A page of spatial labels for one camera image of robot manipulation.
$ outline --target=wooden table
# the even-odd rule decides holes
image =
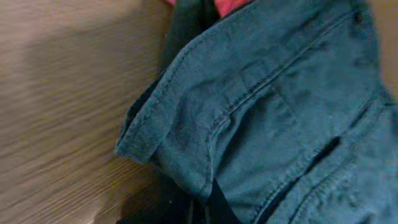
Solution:
[[[373,2],[398,95],[398,1]],[[160,0],[1,0],[0,223],[115,223],[156,204],[154,170],[113,149],[157,76],[170,12]]]

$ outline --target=black fabric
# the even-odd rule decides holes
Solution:
[[[214,0],[177,1],[165,40],[160,71],[165,70],[187,43],[220,19]]]
[[[211,191],[207,206],[210,212],[211,223],[241,223],[229,206],[216,180],[213,181],[213,190]]]

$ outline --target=stitching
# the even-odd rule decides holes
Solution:
[[[285,98],[283,97],[283,95],[280,93],[280,91],[279,91],[276,87],[274,87],[274,90],[275,90],[275,92],[276,92],[277,94],[280,95],[280,97],[282,98],[282,100],[285,102],[285,104],[286,104],[287,107],[289,108],[289,111],[291,111],[293,117],[296,119],[297,124],[300,125],[300,122],[298,122],[298,119],[297,119],[295,113],[291,110],[291,106],[289,105],[289,103],[285,100]],[[374,97],[376,96],[376,93],[379,92],[378,90],[379,90],[378,88],[375,89],[375,91],[371,94],[370,99],[368,99],[367,101],[365,101],[365,102],[363,103],[363,105],[361,105],[361,109],[359,110],[358,114],[360,114],[360,113],[364,110],[364,108],[368,107],[368,106],[371,104],[371,102],[372,102],[373,100],[375,100]],[[347,135],[347,133],[348,133],[348,129],[345,128],[345,130],[344,130],[341,134],[339,134],[339,136],[345,137],[345,136]],[[321,149],[316,149],[316,150],[314,150],[312,153],[310,153],[310,154],[307,155],[307,156],[304,154],[304,155],[302,156],[302,157],[304,157],[304,159],[301,157],[301,158],[300,158],[300,159],[301,159],[301,162],[300,162],[300,161],[297,162],[297,163],[298,163],[298,169],[296,170],[296,172],[297,172],[296,174],[292,174],[293,170],[288,170],[288,171],[287,171],[287,173],[286,173],[284,179],[285,179],[285,180],[288,180],[288,181],[280,183],[280,185],[279,185],[274,191],[272,191],[272,192],[269,194],[269,196],[268,196],[268,198],[266,199],[266,201],[265,201],[262,205],[258,206],[258,208],[256,209],[256,213],[255,213],[254,217],[252,218],[252,222],[255,222],[258,218],[260,218],[260,217],[259,217],[259,215],[260,215],[259,213],[260,213],[261,211],[263,211],[263,210],[269,205],[268,202],[271,202],[271,201],[273,200],[273,198],[275,198],[275,196],[277,195],[277,193],[278,193],[281,189],[283,189],[283,188],[289,183],[289,180],[290,180],[292,177],[294,177],[295,175],[298,175],[299,173],[301,173],[301,172],[303,171],[303,168],[305,167],[304,165],[308,162],[308,160],[309,160],[310,158],[313,158],[314,156],[316,156],[316,155],[319,153],[320,150],[321,150]]]
[[[283,95],[280,93],[280,91],[279,91],[272,83],[270,83],[270,85],[271,85],[272,89],[280,96],[282,102],[286,105],[288,111],[290,112],[290,114],[292,115],[293,119],[295,120],[295,123],[301,127],[301,128],[299,129],[299,132],[302,134],[302,133],[303,133],[303,132],[302,132],[303,126],[302,126],[301,123],[299,122],[299,119],[298,119],[297,115],[293,112],[292,107],[289,105],[289,103],[286,101],[286,99],[283,97]],[[300,146],[303,147],[303,146],[305,145],[305,144],[303,144],[303,142],[302,142],[302,140],[301,140],[300,138],[297,139],[297,141],[298,141],[298,143],[300,144]],[[319,151],[319,150],[317,150],[317,151],[311,153],[311,154],[309,155],[309,157],[312,157],[314,154],[317,154],[318,151]],[[289,169],[289,170],[286,172],[284,181],[282,181],[282,182],[277,186],[277,188],[276,188],[275,190],[273,190],[268,196],[264,196],[264,197],[267,197],[267,199],[266,199],[266,201],[262,202],[260,206],[258,206],[258,207],[256,208],[256,210],[255,210],[256,212],[255,212],[255,214],[253,215],[253,217],[252,217],[252,219],[251,219],[251,223],[254,223],[254,222],[258,221],[257,219],[260,218],[260,217],[259,217],[260,213],[262,213],[262,211],[263,211],[263,210],[269,205],[269,203],[276,197],[276,195],[280,192],[280,190],[283,189],[283,188],[290,182],[289,180],[294,179],[295,176],[299,175],[299,173],[302,172],[302,170],[303,170],[303,168],[304,168],[303,164],[305,164],[305,162],[306,162],[306,156],[305,156],[305,153],[303,153],[303,154],[298,158],[298,161],[297,161],[297,164],[299,165],[298,169],[297,169],[297,170],[293,170],[293,168]]]
[[[162,88],[162,91],[159,93],[159,96],[157,95],[153,95],[153,97],[156,98],[156,102],[151,106],[149,112],[147,114],[144,115],[144,117],[137,123],[136,125],[136,131],[134,132],[134,134],[129,134],[128,132],[126,132],[125,137],[129,137],[132,135],[131,137],[131,141],[134,141],[137,134],[138,134],[138,130],[141,128],[141,126],[145,123],[145,121],[147,121],[150,116],[152,115],[153,111],[155,110],[155,108],[157,107],[157,105],[160,103],[160,99],[163,98],[163,95],[165,94],[165,92],[169,89],[169,85],[171,83],[171,81],[174,79],[175,74],[177,73],[177,71],[179,70],[182,62],[184,61],[185,57],[194,49],[196,49],[199,45],[201,45],[204,41],[208,40],[210,37],[213,37],[214,35],[216,35],[219,31],[221,31],[222,29],[224,29],[225,27],[228,26],[232,26],[234,24],[234,22],[240,20],[240,18],[242,18],[243,16],[245,16],[246,14],[249,14],[250,12],[252,12],[253,10],[257,9],[257,7],[259,7],[258,4],[253,4],[252,7],[248,7],[248,9],[246,11],[242,11],[242,13],[237,14],[235,18],[233,18],[230,22],[225,22],[224,24],[222,24],[222,26],[219,26],[219,28],[217,30],[214,30],[213,33],[209,33],[207,36],[203,37],[201,40],[199,40],[197,43],[195,43],[195,45],[192,45],[189,49],[187,49],[187,51],[181,56],[180,60],[176,63],[172,74],[170,75],[170,78],[167,80],[166,84],[164,85],[164,87]]]
[[[373,118],[373,120],[371,121],[371,124],[369,125],[369,127],[367,128],[367,130],[362,134],[361,138],[357,139],[355,142],[351,143],[350,146],[348,147],[349,149],[351,148],[358,148],[359,143],[361,142],[362,139],[364,139],[366,136],[370,135],[372,133],[372,131],[374,130],[373,127],[376,125],[376,122],[379,121],[380,119],[380,115],[382,114],[382,112],[384,111],[385,106],[381,105],[381,108],[379,109],[379,111],[377,112],[377,116]],[[340,168],[343,170],[348,170],[349,166],[354,166],[355,164],[353,164],[354,162],[354,155],[351,155],[351,158],[348,159],[348,162],[350,162],[349,164],[347,164],[345,166],[345,168]],[[308,209],[308,207],[310,206],[310,202],[313,202],[316,198],[316,196],[320,197],[322,194],[326,194],[327,192],[323,192],[326,190],[326,188],[331,187],[331,184],[334,184],[336,181],[333,181],[333,179],[337,179],[338,177],[335,177],[337,172],[337,169],[335,171],[333,171],[330,175],[328,175],[327,177],[325,177],[325,179],[322,180],[322,182],[320,183],[320,185],[318,185],[318,187],[313,188],[307,195],[307,198],[304,199],[304,201],[302,202],[301,206],[298,208],[297,213],[295,215],[293,215],[292,217],[292,221],[290,223],[297,223],[299,221],[299,219],[301,219],[303,212],[306,211]]]
[[[225,117],[227,117],[227,115],[233,113],[233,111],[235,111],[236,109],[239,108],[239,106],[241,105],[241,103],[245,102],[246,100],[249,99],[250,95],[252,95],[253,93],[260,91],[262,88],[264,88],[269,82],[273,81],[276,77],[278,77],[285,69],[289,68],[294,62],[296,62],[311,46],[313,46],[314,44],[316,44],[318,41],[320,41],[324,36],[326,36],[329,32],[331,32],[335,27],[337,27],[338,25],[340,25],[342,22],[345,21],[346,18],[348,18],[350,15],[354,14],[356,11],[351,11],[347,14],[343,14],[339,19],[337,19],[335,22],[332,22],[332,24],[328,27],[325,28],[325,30],[317,37],[315,37],[312,41],[308,42],[307,44],[304,45],[303,49],[300,50],[298,52],[298,54],[296,54],[293,58],[288,58],[287,60],[285,60],[284,63],[282,63],[282,65],[276,69],[274,69],[274,74],[270,75],[268,77],[263,78],[262,80],[258,81],[256,84],[254,84],[253,87],[251,87],[247,92],[243,93],[242,95],[238,96],[238,98],[234,101],[234,103],[232,105],[229,105],[213,122],[213,124],[210,126],[207,134],[206,134],[206,138],[205,138],[205,145],[208,148],[208,153],[210,154],[210,149],[211,146],[209,145],[210,143],[210,139],[213,138],[213,134],[216,133],[217,127],[219,127],[219,125],[221,123],[224,122]],[[304,164],[302,164],[300,166],[299,170],[296,170],[296,172],[300,172],[304,167]],[[288,171],[286,177],[288,177],[288,175],[291,175],[293,172],[293,169]],[[203,189],[208,185],[209,183],[205,183],[201,193],[203,192]],[[276,192],[278,192],[285,184],[287,184],[287,181],[284,180],[276,189]]]
[[[312,46],[314,43],[320,41],[324,36],[326,36],[326,35],[327,35],[329,32],[331,32],[334,28],[336,28],[336,27],[339,26],[342,22],[344,22],[350,15],[355,14],[355,13],[357,13],[357,11],[351,11],[351,12],[349,12],[349,13],[343,15],[341,18],[337,19],[337,21],[335,21],[335,23],[334,23],[333,25],[331,25],[330,28],[329,28],[328,30],[324,31],[324,33],[322,33],[318,38],[316,38],[316,40],[314,40],[314,41],[309,45],[309,47]],[[267,204],[269,204],[268,202],[271,202],[271,201],[272,201],[272,199],[277,195],[277,193],[278,193],[281,189],[283,189],[283,187],[285,187],[285,186],[289,183],[289,180],[290,180],[292,177],[298,175],[299,173],[301,173],[301,172],[303,171],[303,169],[304,169],[306,163],[309,162],[310,158],[312,158],[314,155],[316,155],[317,153],[319,153],[319,150],[320,150],[320,149],[315,150],[315,151],[313,151],[311,154],[309,154],[309,155],[307,155],[307,156],[304,154],[304,155],[303,155],[304,158],[301,158],[301,161],[298,161],[298,162],[297,162],[297,165],[298,165],[297,169],[296,169],[296,170],[293,170],[293,168],[291,168],[291,170],[288,170],[288,171],[287,171],[287,173],[286,173],[286,175],[285,175],[285,177],[284,177],[284,180],[280,183],[280,185],[278,186],[278,188],[276,188],[271,194],[269,194],[269,198],[267,198],[266,201],[256,209],[256,213],[254,214],[254,216],[253,216],[253,218],[252,218],[252,220],[251,220],[251,223],[254,223],[254,221],[257,220],[257,218],[258,218],[258,216],[259,216],[259,212],[260,212],[264,207],[266,207]]]

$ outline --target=red fabric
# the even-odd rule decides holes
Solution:
[[[177,0],[166,0],[174,5]],[[221,17],[226,16],[232,10],[247,3],[249,0],[215,0],[215,5]]]

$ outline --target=denim fabric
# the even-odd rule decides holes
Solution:
[[[116,154],[243,223],[398,223],[398,111],[360,0],[258,0],[190,41]]]
[[[165,70],[192,39],[216,23],[220,16],[213,0],[177,1],[160,65]]]

